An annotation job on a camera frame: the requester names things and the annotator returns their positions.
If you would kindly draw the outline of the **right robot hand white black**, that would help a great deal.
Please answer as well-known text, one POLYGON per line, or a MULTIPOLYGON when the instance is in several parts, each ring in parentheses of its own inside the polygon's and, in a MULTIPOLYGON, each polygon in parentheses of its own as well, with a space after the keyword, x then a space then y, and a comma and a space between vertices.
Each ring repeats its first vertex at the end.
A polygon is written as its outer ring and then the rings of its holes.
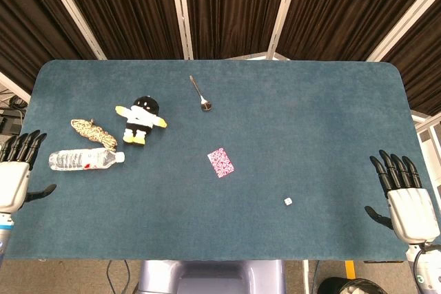
POLYGON ((378 224, 394 231, 406 244, 429 244, 440 236, 440 227, 429 192, 413 161, 407 157, 379 151, 380 158, 369 159, 387 202, 389 215, 382 216, 366 206, 367 215, 378 224))

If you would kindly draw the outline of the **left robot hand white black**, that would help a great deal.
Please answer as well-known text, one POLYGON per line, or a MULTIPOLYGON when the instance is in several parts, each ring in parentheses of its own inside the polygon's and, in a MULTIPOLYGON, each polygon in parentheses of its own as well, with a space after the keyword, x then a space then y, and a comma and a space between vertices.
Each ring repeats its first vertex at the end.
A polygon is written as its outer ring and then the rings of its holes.
POLYGON ((49 196, 56 185, 41 191, 28 191, 30 173, 33 170, 41 143, 47 134, 39 130, 11 136, 1 144, 1 212, 15 213, 28 202, 49 196))

